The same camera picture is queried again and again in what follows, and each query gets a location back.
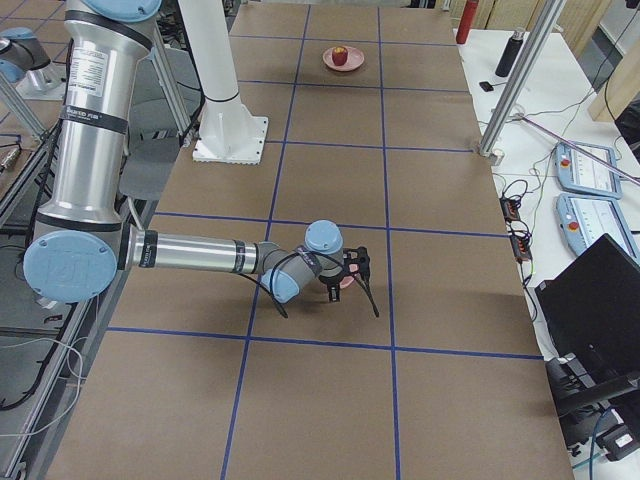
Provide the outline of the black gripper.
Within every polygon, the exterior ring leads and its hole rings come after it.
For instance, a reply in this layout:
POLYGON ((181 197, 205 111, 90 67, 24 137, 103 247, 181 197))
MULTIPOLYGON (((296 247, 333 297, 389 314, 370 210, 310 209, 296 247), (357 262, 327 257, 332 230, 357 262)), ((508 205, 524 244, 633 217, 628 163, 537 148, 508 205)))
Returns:
POLYGON ((355 249, 344 248, 342 261, 338 261, 332 256, 326 256, 325 259, 332 264, 333 268, 338 269, 337 273, 325 276, 325 285, 331 303, 340 301, 340 282, 346 275, 351 275, 355 279, 354 282, 363 290, 370 289, 370 257, 364 246, 355 249), (358 266, 357 273, 350 272, 349 266, 351 264, 358 266))

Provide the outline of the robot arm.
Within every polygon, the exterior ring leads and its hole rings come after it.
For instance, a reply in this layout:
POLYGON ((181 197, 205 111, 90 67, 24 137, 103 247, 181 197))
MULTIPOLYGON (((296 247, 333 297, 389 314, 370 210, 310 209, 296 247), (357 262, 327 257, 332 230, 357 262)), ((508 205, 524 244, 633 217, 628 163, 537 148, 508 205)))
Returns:
POLYGON ((59 117, 58 170, 24 255, 29 286, 52 300, 80 302, 136 266, 255 274, 278 305, 313 280, 327 287, 331 300, 346 277, 366 287, 366 250, 346 248, 328 220, 310 224, 292 251, 267 241, 162 234, 123 222, 115 199, 134 80, 140 61, 155 50, 159 9, 157 1, 71 1, 66 7, 74 45, 59 117))
POLYGON ((66 92, 65 68, 26 27, 1 32, 1 73, 26 100, 61 101, 66 92))

